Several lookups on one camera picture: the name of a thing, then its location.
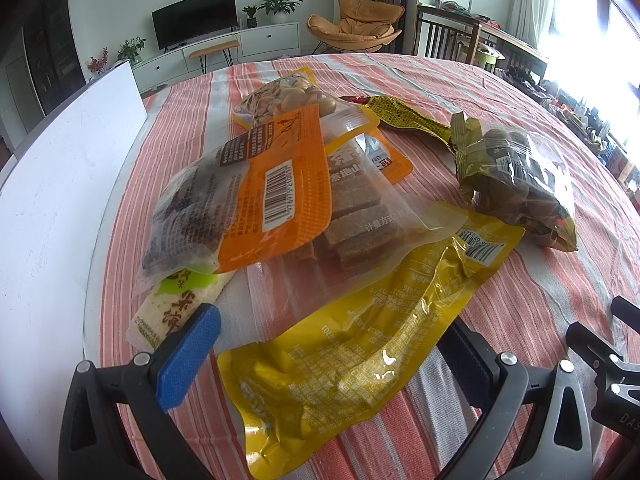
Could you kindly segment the gold chestnut snack bag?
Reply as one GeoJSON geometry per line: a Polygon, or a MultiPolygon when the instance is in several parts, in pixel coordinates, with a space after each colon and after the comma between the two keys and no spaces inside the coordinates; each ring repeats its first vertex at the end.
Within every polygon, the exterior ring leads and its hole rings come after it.
{"type": "Polygon", "coordinates": [[[477,211],[520,226],[539,246],[576,252],[570,170],[550,139],[460,112],[450,119],[449,146],[461,191],[477,211]]]}

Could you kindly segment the black flat television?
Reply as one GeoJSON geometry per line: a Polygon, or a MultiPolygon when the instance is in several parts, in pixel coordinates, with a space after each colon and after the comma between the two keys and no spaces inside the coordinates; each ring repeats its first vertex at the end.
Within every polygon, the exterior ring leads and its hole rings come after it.
{"type": "Polygon", "coordinates": [[[235,0],[181,0],[152,12],[160,50],[239,26],[235,0]]]}

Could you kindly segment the orange lounge chair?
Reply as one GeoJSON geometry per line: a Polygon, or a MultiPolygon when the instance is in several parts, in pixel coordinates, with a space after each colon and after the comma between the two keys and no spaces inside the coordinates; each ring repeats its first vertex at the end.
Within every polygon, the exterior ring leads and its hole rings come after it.
{"type": "Polygon", "coordinates": [[[397,4],[370,0],[338,0],[340,19],[332,23],[318,14],[308,16],[308,32],[337,52],[378,52],[401,34],[396,25],[405,14],[397,4]]]}

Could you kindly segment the clear brown cake bag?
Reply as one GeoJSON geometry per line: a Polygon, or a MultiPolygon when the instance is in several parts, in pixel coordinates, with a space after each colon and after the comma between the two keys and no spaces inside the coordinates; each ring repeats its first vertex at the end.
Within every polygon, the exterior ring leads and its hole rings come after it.
{"type": "Polygon", "coordinates": [[[328,136],[331,219],[313,240],[247,271],[258,333],[279,335],[315,310],[382,278],[408,252],[446,240],[466,214],[412,208],[376,166],[374,130],[328,136]]]}

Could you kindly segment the pistachio nut bag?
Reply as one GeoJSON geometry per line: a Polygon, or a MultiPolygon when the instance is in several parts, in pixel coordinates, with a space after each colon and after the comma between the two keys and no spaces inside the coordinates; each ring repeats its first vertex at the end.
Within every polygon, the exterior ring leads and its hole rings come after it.
{"type": "Polygon", "coordinates": [[[322,91],[309,67],[263,84],[239,102],[231,117],[238,125],[250,129],[314,104],[319,107],[322,130],[329,136],[367,133],[380,123],[378,116],[363,106],[322,91]]]}

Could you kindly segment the red yellow snack packet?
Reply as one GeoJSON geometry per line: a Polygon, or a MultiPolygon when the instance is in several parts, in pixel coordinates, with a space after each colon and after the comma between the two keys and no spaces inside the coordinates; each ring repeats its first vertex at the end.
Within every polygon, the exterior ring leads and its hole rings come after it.
{"type": "Polygon", "coordinates": [[[360,133],[369,132],[379,124],[382,124],[396,132],[425,133],[434,139],[442,141],[450,153],[456,151],[451,141],[451,128],[449,126],[438,122],[394,96],[342,96],[338,100],[370,110],[376,117],[375,125],[360,130],[360,133]]]}

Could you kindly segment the potted green plant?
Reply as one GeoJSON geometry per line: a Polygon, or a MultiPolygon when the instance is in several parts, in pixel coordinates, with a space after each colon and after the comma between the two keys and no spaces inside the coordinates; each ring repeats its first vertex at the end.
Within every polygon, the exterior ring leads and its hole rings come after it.
{"type": "Polygon", "coordinates": [[[260,0],[259,9],[271,16],[273,24],[283,24],[304,0],[260,0]]]}

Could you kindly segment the green plant by flowers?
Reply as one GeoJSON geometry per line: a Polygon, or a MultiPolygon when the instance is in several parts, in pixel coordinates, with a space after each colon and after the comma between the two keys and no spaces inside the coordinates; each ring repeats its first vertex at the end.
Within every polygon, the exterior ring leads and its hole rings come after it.
{"type": "Polygon", "coordinates": [[[125,40],[119,47],[117,59],[128,61],[131,65],[141,62],[141,52],[145,48],[146,39],[140,36],[125,40]]]}

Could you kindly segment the small wooden bench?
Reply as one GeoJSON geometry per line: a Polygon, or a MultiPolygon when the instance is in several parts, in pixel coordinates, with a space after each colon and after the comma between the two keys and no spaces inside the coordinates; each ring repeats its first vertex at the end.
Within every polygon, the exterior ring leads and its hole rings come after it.
{"type": "Polygon", "coordinates": [[[224,62],[226,62],[228,66],[232,66],[234,62],[231,50],[237,49],[240,45],[237,39],[225,41],[222,44],[214,44],[210,47],[195,50],[189,54],[188,59],[198,60],[201,72],[205,74],[207,72],[207,60],[214,54],[221,54],[224,57],[224,62]]]}

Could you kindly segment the white cardboard storage box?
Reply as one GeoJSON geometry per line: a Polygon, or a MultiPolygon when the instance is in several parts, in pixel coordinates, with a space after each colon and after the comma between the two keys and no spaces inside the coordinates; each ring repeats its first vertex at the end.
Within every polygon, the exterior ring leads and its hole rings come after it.
{"type": "Polygon", "coordinates": [[[120,64],[40,122],[1,187],[1,414],[45,479],[58,472],[99,228],[145,119],[120,64]]]}

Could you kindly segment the white tv cabinet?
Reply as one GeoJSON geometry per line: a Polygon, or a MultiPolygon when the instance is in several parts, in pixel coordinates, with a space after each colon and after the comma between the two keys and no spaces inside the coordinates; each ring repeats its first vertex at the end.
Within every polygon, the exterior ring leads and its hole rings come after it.
{"type": "MultiPolygon", "coordinates": [[[[171,86],[177,82],[204,75],[198,60],[189,60],[191,52],[237,39],[240,46],[232,49],[235,64],[269,61],[274,58],[289,58],[300,55],[299,24],[284,23],[227,32],[216,37],[176,47],[166,53],[149,58],[134,66],[134,79],[141,93],[161,86],[171,86]]],[[[228,67],[221,54],[214,54],[207,60],[207,73],[228,67]]]]}

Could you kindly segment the orange clear snack bag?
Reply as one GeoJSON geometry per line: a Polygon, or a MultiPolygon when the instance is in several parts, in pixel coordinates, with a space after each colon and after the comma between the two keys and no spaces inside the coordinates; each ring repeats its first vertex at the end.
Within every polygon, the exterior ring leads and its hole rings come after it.
{"type": "Polygon", "coordinates": [[[244,132],[171,178],[153,211],[137,292],[181,270],[226,273],[292,252],[331,216],[312,104],[244,132]]]}

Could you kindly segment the white green rice cake packet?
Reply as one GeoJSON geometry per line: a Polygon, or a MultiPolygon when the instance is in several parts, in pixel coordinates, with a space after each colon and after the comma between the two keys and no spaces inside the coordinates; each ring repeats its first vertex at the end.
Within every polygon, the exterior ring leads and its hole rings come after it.
{"type": "Polygon", "coordinates": [[[201,274],[183,269],[152,288],[129,323],[127,341],[136,349],[154,352],[177,333],[200,304],[214,304],[234,271],[201,274]]]}

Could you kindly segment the dark wooden side table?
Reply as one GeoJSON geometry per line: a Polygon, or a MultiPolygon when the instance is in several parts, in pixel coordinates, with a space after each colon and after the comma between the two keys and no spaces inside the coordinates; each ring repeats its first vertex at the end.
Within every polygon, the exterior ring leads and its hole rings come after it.
{"type": "Polygon", "coordinates": [[[542,78],[548,58],[501,28],[479,18],[419,4],[413,54],[424,58],[485,64],[487,68],[515,66],[542,78]]]}

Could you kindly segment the yellow foil snack pouch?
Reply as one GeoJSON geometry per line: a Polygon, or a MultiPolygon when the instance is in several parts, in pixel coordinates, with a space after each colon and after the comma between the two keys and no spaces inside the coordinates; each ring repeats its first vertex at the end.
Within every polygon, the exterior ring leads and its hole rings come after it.
{"type": "Polygon", "coordinates": [[[248,470],[277,479],[346,428],[373,417],[525,234],[469,211],[454,234],[410,250],[382,278],[281,335],[222,352],[248,470]]]}

